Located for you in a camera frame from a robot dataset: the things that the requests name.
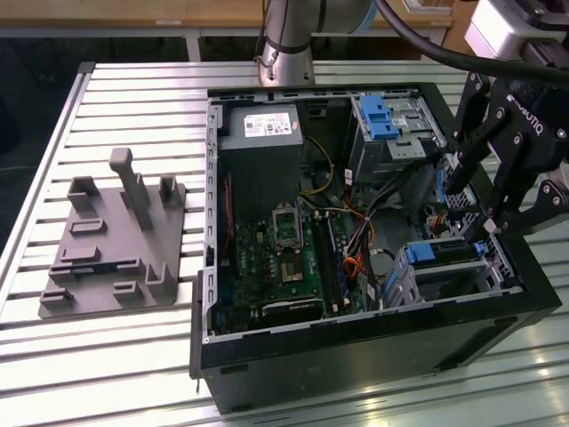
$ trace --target slotted metal surface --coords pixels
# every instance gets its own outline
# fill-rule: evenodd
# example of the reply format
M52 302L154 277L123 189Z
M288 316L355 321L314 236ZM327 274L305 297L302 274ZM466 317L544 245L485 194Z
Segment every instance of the slotted metal surface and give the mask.
M428 62L318 62L319 84L428 81L453 111L465 74ZM100 64L78 76L0 262L0 425L554 425L569 422L566 306L470 367L221 417L188 377L191 287L203 263L206 88L256 85L245 63ZM109 152L128 146L147 184L186 184L180 294L166 310L44 321L38 295L68 214L75 175L119 185ZM490 172L496 164L489 162ZM569 228L528 241L569 302ZM346 369L350 369L350 360Z

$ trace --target motherboard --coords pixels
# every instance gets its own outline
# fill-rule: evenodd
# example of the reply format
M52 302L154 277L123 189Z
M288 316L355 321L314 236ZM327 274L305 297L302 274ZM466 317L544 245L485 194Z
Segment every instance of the motherboard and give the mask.
M279 206L271 216L235 224L233 279L220 289L220 334L333 318L363 310L341 262L347 244L341 214L299 214Z

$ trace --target metal frame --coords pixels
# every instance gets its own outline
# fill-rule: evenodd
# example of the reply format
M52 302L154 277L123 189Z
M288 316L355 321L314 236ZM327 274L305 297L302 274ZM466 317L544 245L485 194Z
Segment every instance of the metal frame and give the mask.
M10 291L10 286L4 286L6 283L11 284L13 278L18 270L18 263L14 262L21 258L26 246L28 245L29 236L36 224L38 205L36 202L43 198L47 191L47 186L51 181L52 168L50 167L53 162L57 162L58 154L63 149L62 140L65 140L71 130L73 121L71 117L75 117L77 109L83 99L83 95L89 84L91 73L79 73L75 78L71 91L63 110L61 111L60 118L55 125L47 148L45 149L42 161L37 168L36 176L31 183L30 189L24 203L18 214L18 218L12 228L12 233L6 242L6 246L0 258L0 312L4 307L6 295Z

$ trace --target expansion slot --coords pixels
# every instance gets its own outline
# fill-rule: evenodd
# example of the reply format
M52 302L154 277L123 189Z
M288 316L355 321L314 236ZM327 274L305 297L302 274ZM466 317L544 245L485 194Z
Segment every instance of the expansion slot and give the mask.
M337 313L339 308L349 304L349 298L330 218L316 216L311 227L325 303L331 313Z

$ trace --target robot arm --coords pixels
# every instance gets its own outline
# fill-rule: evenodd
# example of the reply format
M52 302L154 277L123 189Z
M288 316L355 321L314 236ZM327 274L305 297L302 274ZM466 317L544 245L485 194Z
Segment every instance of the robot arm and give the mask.
M562 42L569 16L549 12L543 5L536 9L545 20L540 26L535 11L523 14L526 6L523 0L482 0L467 32L471 47L481 56L522 60L566 72L569 52ZM446 191L462 191L478 163L491 153L499 167L491 196L480 201L480 215L465 231L467 240L497 232L530 234L567 219L567 100L565 87L503 78L491 85L487 77L469 74L454 132L460 143L458 167ZM525 195L542 173L535 204L520 212Z
M267 43L257 58L261 85L313 85L312 33L352 33L375 13L372 0L268 0Z

